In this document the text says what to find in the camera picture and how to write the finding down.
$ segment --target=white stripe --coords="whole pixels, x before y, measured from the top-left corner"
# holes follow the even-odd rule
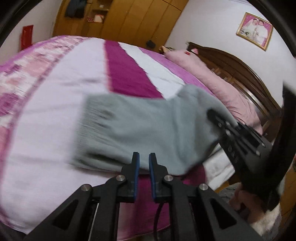
[[[138,47],[119,43],[126,53],[146,72],[151,83],[165,99],[171,98],[185,85],[184,81],[166,67],[143,53]]]

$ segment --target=wardrobe door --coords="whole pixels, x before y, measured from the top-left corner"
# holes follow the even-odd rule
[[[164,45],[177,22],[181,11],[172,5],[169,5],[163,14],[158,28],[152,36],[152,41],[156,44],[154,51],[158,51],[161,45]]]
[[[136,33],[153,0],[135,0],[124,20],[117,40],[133,44]]]
[[[113,0],[103,24],[102,39],[118,41],[118,35],[134,0]]]
[[[146,42],[152,38],[168,5],[163,0],[154,0],[152,2],[136,33],[134,45],[146,48]]]
[[[87,4],[84,10],[84,18],[69,18],[65,17],[70,0],[64,0],[60,6],[57,21],[54,26],[53,36],[58,35],[81,35],[81,30],[84,22],[87,19],[87,15],[90,11],[91,4]]]
[[[100,36],[101,36],[100,33],[101,33],[102,27],[103,27],[102,23],[85,22],[85,24],[81,30],[81,36],[100,38]]]
[[[174,7],[178,8],[179,10],[183,11],[187,4],[188,0],[171,0],[170,4]]]

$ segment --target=white wall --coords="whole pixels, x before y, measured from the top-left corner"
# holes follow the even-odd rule
[[[62,0],[43,0],[18,23],[0,48],[0,64],[19,52],[23,26],[34,25],[33,43],[52,36],[61,2]]]
[[[258,74],[281,105],[283,81],[296,87],[296,59],[275,29],[266,52],[238,37],[236,31],[245,12],[266,19],[252,5],[228,0],[189,0],[166,46],[185,49],[189,41],[237,56]]]

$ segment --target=wedding photo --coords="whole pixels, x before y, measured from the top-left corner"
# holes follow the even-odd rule
[[[266,51],[272,30],[273,26],[269,22],[246,12],[237,35]]]

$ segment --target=pink pillow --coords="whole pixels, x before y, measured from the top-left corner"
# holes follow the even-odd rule
[[[244,98],[235,87],[210,71],[199,57],[193,53],[188,53],[188,51],[176,50],[166,52],[165,56],[168,60],[194,75],[212,91],[236,120],[252,126],[258,133],[262,134],[262,127],[254,105]]]

